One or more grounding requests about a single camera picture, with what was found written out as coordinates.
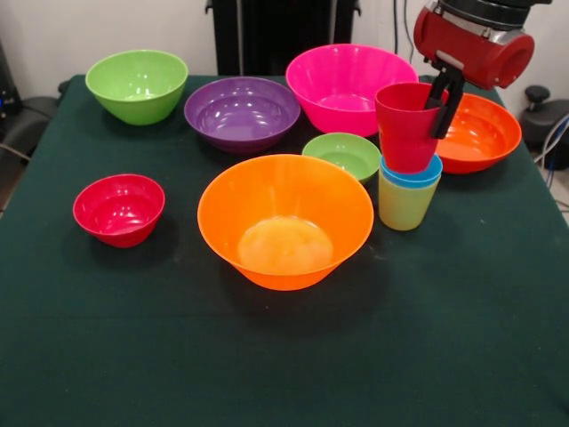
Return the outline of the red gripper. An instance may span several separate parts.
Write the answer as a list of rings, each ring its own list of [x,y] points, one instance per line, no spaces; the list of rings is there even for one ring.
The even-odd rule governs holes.
[[[415,22],[413,39],[418,52],[433,67],[458,69],[464,79],[482,89],[506,88],[514,83],[533,57],[535,42],[522,29],[498,29],[441,4],[424,6]],[[460,105],[463,79],[451,82],[446,73],[432,81],[425,109],[439,108],[430,136],[444,138]],[[443,100],[445,90],[448,98]]]

